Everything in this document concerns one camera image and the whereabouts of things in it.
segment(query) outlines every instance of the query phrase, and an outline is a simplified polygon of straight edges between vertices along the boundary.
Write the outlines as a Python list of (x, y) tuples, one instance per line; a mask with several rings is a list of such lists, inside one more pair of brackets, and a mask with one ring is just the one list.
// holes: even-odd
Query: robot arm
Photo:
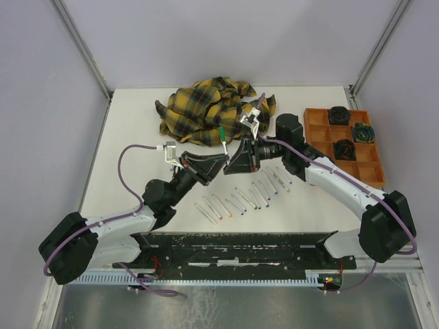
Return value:
[[(277, 118), (276, 140), (291, 145), (298, 153), (312, 159), (313, 163), (303, 160), (287, 147), (270, 142), (269, 138), (258, 139), (257, 115), (257, 110), (252, 111), (241, 121), (250, 128), (251, 134), (244, 134), (238, 151), (230, 161), (225, 154), (197, 156), (188, 152), (183, 153), (177, 161), (172, 153), (173, 148), (167, 145), (169, 149), (165, 148), (166, 161), (178, 164), (178, 171), (171, 182), (151, 180), (147, 183), (142, 195), (145, 206), (139, 212), (131, 210), (132, 215), (109, 223), (105, 223), (105, 220), (117, 215), (88, 219), (82, 218), (78, 212), (67, 215), (38, 248), (45, 261), (72, 233), (89, 224), (95, 224), (95, 227), (69, 241), (53, 258), (49, 269), (56, 282), (66, 284), (86, 269), (132, 262), (141, 252), (134, 236), (165, 226), (176, 213), (172, 207), (197, 182), (209, 185), (222, 168), (225, 175), (252, 173), (259, 170), (262, 160), (271, 158), (282, 158), (285, 168), (292, 175), (319, 186), (346, 205), (361, 220), (359, 230), (333, 232), (321, 241), (332, 257), (341, 258), (365, 252), (375, 261), (384, 263), (409, 242), (406, 233), (381, 204), (336, 175), (335, 171), (342, 171), (326, 156), (305, 143), (303, 127), (297, 116), (282, 114)], [(331, 170), (322, 169), (318, 164), (330, 167)], [(413, 236), (416, 236), (407, 200), (402, 194), (397, 191), (385, 194), (343, 173), (358, 186), (373, 192), (388, 204)]]

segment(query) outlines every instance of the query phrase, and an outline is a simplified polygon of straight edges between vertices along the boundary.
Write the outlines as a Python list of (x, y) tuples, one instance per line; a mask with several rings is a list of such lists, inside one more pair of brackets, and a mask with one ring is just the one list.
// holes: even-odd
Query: green marker cap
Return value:
[(219, 127), (218, 128), (219, 133), (219, 137), (221, 138), (222, 142), (226, 141), (226, 133), (224, 132), (224, 128), (223, 127)]

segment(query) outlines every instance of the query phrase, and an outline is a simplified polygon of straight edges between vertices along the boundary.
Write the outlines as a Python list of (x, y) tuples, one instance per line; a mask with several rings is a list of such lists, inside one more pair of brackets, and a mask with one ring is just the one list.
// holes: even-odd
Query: gray wall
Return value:
[(65, 0), (111, 88), (352, 84), (396, 0)]
[(439, 305), (439, 1), (413, 1), (360, 95), (377, 130), (388, 187), (408, 198)]
[(38, 245), (78, 209), (105, 99), (47, 0), (0, 11), (0, 328), (31, 328)]

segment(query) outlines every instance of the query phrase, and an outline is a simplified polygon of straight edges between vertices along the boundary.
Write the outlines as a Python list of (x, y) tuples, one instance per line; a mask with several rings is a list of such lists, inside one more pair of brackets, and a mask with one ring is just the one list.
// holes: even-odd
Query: white table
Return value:
[[(161, 122), (156, 113), (156, 99), (167, 104), (167, 98), (176, 88), (135, 88), (115, 91), (106, 119), (101, 143), (82, 207), (82, 215), (109, 215), (136, 206), (136, 200), (121, 185), (117, 176), (117, 159), (122, 149), (129, 144), (159, 145), (170, 141), (160, 136)], [(275, 116), (294, 113), (302, 122), (305, 108), (330, 108), (346, 106), (348, 102), (341, 86), (330, 87), (258, 87), (258, 95), (265, 92), (276, 95), (278, 108)], [(274, 119), (269, 135), (274, 135)], [(234, 154), (239, 141), (229, 145)], [(222, 153), (222, 147), (201, 147), (190, 143), (177, 144), (177, 154), (189, 151), (194, 154)], [(262, 168), (283, 167), (280, 159), (266, 160)], [(163, 153), (145, 149), (131, 149), (122, 162), (122, 175), (128, 186), (138, 194), (152, 179), (171, 180), (170, 166), (165, 163)], [(341, 203), (319, 188), (309, 186), (292, 176), (291, 193), (274, 182), (279, 194), (272, 196), (269, 208), (248, 209), (244, 215), (234, 212), (234, 217), (225, 217), (214, 226), (193, 205), (199, 203), (207, 209), (202, 197), (211, 199), (211, 194), (224, 199), (235, 193), (235, 187), (248, 194), (252, 182), (261, 179), (260, 173), (228, 175), (222, 171), (208, 187), (196, 184), (176, 206), (176, 216), (160, 231), (163, 232), (330, 232), (352, 230), (359, 227), (359, 220)]]

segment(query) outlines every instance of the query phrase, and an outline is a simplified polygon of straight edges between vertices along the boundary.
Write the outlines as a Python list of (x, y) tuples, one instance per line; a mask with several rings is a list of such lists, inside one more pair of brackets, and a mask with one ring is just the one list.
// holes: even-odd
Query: wooden tray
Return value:
[[(370, 125), (368, 111), (349, 110), (349, 125), (329, 125), (327, 108), (307, 108), (303, 115), (307, 142), (324, 155), (335, 159), (333, 144), (340, 139), (353, 141), (351, 128), (357, 123)], [(363, 183), (383, 188), (385, 178), (378, 147), (373, 143), (354, 143), (356, 160), (336, 160), (335, 164)]]

